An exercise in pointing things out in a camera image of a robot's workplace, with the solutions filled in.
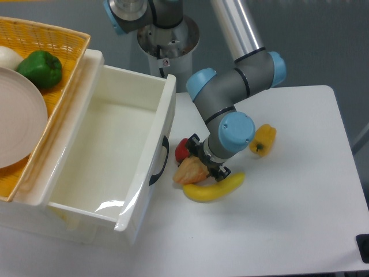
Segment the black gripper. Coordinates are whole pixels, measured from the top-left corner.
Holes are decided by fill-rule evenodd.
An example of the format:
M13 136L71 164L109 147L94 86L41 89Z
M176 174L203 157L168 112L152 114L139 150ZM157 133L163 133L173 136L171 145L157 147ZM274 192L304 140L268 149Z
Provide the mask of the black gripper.
M190 156L196 156L207 167L210 176L214 177L217 182L226 179L231 170L223 166L225 160L216 157L209 148L208 141L200 142L200 138L196 133L188 138L185 148Z

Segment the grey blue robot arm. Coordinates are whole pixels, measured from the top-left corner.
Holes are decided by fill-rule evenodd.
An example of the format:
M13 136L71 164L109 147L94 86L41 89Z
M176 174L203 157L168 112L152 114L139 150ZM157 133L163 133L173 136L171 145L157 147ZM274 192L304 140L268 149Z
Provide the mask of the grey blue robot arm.
M211 3L235 64L221 75L211 68L193 73L199 29L184 14L182 1L104 1L103 5L116 33L136 32L153 76L177 78L209 131L205 140L197 135L188 139L174 181L184 185L207 177L224 180L230 173L224 163L255 136L252 119L238 112L235 104L275 87L287 73L281 56L265 49L247 3Z

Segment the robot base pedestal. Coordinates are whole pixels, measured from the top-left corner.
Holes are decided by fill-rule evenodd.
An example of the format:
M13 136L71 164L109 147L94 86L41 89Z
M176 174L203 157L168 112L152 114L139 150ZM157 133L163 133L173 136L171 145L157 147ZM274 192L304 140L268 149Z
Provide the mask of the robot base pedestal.
M162 29L151 24L137 32L138 45L148 58L150 74L162 78L174 75L177 92L186 92L186 83L193 75L193 52L199 38L198 25L187 16L175 28Z

